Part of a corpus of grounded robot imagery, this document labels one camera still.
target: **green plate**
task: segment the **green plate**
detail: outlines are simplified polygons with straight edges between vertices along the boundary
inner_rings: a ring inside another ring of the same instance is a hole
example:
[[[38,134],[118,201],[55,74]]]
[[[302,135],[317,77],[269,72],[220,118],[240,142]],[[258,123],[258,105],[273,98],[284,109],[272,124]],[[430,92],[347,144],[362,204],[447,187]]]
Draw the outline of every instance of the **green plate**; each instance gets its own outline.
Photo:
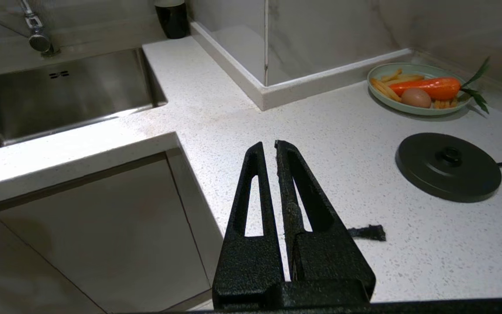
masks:
[[[383,64],[379,66],[375,66],[367,75],[367,83],[369,85],[369,90],[377,99],[382,101],[385,105],[396,109],[398,111],[402,111],[403,113],[411,113],[412,115],[419,115],[419,116],[440,116],[440,115],[446,115],[449,113],[454,113],[454,111],[458,111],[468,102],[470,101],[469,99],[467,101],[463,102],[458,102],[458,105],[454,108],[448,108],[448,109],[434,109],[433,104],[431,104],[431,108],[420,108],[420,107],[413,107],[409,105],[405,105],[403,103],[393,101],[392,99],[388,98],[387,96],[381,94],[379,91],[377,91],[370,82],[371,78],[376,78],[380,79],[383,75],[393,75],[396,70],[402,69],[402,73],[407,73],[407,74],[420,74],[424,75],[426,79],[431,79],[431,78],[438,78],[438,77],[454,77],[460,81],[460,84],[464,84],[466,81],[463,80],[462,78],[458,77],[457,75],[454,75],[450,72],[447,72],[445,70],[436,68],[434,66],[430,65],[424,65],[424,64],[412,64],[412,63],[406,63],[406,62],[401,62],[401,63],[388,63],[388,64]],[[457,97],[460,97],[460,95],[463,95],[463,92],[458,92]]]

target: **egg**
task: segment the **egg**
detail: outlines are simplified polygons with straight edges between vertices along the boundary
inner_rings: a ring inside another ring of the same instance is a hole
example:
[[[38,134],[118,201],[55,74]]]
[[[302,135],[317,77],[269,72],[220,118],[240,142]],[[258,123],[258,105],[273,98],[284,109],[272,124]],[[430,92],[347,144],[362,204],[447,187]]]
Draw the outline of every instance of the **egg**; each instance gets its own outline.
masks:
[[[402,93],[402,103],[414,107],[429,108],[431,107],[431,97],[420,88],[410,88]]]

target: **cabinet door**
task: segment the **cabinet door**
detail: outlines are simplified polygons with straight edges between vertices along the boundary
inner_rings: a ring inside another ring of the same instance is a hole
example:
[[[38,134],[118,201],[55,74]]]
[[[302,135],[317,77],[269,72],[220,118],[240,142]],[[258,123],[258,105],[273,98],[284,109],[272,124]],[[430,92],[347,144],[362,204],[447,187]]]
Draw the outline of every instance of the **cabinet door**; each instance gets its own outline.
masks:
[[[0,222],[0,313],[103,313]]]
[[[168,308],[210,286],[167,161],[152,158],[0,219],[104,310]]]

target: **stainless steel sink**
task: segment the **stainless steel sink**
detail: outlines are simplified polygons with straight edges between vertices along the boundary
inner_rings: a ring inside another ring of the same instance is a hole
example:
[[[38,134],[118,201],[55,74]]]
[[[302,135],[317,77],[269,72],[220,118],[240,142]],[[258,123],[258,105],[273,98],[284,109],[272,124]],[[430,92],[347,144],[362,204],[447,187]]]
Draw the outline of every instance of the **stainless steel sink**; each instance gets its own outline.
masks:
[[[166,104],[141,48],[0,75],[0,146]]]

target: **carrot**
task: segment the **carrot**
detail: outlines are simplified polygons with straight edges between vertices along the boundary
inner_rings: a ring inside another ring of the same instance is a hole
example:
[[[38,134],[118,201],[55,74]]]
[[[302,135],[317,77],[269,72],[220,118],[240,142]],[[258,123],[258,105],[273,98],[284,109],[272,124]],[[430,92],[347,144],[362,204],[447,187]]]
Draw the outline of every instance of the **carrot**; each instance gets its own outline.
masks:
[[[460,82],[455,78],[444,77],[396,83],[389,85],[389,87],[398,96],[402,96],[406,89],[420,88],[428,93],[431,98],[446,101],[456,97],[456,94],[460,91]]]

